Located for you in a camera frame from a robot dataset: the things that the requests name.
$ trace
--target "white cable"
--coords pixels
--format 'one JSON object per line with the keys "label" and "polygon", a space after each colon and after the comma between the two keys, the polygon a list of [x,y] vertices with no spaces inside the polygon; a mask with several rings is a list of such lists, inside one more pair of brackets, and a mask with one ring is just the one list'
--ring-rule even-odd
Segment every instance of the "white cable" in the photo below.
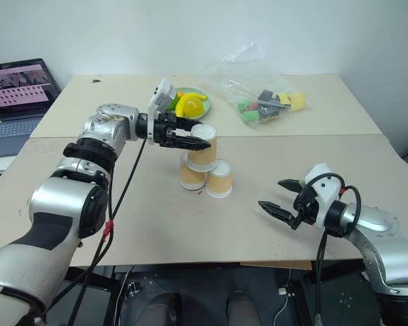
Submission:
{"label": "white cable", "polygon": [[[287,278],[287,282],[286,285],[288,285],[288,283],[290,282],[290,277],[292,276],[292,270],[289,268],[288,270],[288,278]],[[273,321],[272,321],[272,325],[275,326],[275,321],[277,320],[278,316],[284,311],[284,309],[286,309],[288,303],[288,295],[286,295],[286,301],[284,302],[283,306],[281,307],[281,309],[279,309],[275,315],[273,316]]]}
{"label": "white cable", "polygon": [[121,296],[121,293],[122,293],[122,289],[124,288],[124,284],[125,284],[125,282],[127,281],[127,277],[129,277],[129,273],[131,272],[131,270],[132,270],[134,267],[135,267],[134,265],[130,266],[129,270],[127,270],[127,273],[125,273],[124,277],[122,278],[121,289],[120,289],[120,292],[119,292],[119,294],[118,294],[118,297],[116,298],[116,303],[115,303],[115,314],[114,314],[114,319],[113,319],[113,321],[112,321],[112,325],[113,325],[113,326],[115,325],[116,313],[117,313],[117,311],[118,311],[118,302],[120,301],[120,296]]}

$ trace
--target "laptop keyboard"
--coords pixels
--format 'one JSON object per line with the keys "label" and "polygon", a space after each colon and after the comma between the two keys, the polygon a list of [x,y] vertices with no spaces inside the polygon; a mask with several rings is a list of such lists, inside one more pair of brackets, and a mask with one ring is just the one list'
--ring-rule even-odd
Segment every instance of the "laptop keyboard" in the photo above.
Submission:
{"label": "laptop keyboard", "polygon": [[31,134],[40,121],[41,118],[2,122],[0,123],[0,138]]}

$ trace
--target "white wall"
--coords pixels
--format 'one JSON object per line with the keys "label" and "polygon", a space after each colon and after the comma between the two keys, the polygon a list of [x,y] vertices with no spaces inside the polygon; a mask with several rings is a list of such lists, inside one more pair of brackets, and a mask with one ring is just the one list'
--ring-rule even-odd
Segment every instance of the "white wall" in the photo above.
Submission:
{"label": "white wall", "polygon": [[0,62],[76,73],[200,73],[246,43],[282,73],[340,73],[408,152],[408,0],[0,0]]}

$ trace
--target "paper cup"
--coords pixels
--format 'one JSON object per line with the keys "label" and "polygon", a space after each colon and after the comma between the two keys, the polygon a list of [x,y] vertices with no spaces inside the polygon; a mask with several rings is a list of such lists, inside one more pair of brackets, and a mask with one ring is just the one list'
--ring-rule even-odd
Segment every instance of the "paper cup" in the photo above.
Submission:
{"label": "paper cup", "polygon": [[196,124],[190,131],[190,136],[199,137],[211,143],[210,148],[202,151],[188,151],[188,166],[192,170],[207,172],[216,166],[218,152],[216,129],[209,124]]}
{"label": "paper cup", "polygon": [[215,198],[224,198],[231,194],[231,167],[224,160],[216,160],[216,166],[207,174],[205,190]]}
{"label": "paper cup", "polygon": [[187,151],[183,152],[180,160],[180,185],[187,190],[198,190],[205,185],[206,173],[189,169],[187,155]]}

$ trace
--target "red cable tie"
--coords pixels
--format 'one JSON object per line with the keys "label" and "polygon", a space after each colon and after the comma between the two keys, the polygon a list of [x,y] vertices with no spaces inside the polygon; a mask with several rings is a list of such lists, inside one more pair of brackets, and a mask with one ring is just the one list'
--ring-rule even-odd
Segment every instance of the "red cable tie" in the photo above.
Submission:
{"label": "red cable tie", "polygon": [[114,222],[113,221],[107,221],[106,226],[103,230],[103,242],[106,241],[107,236],[109,236],[111,230],[114,228]]}

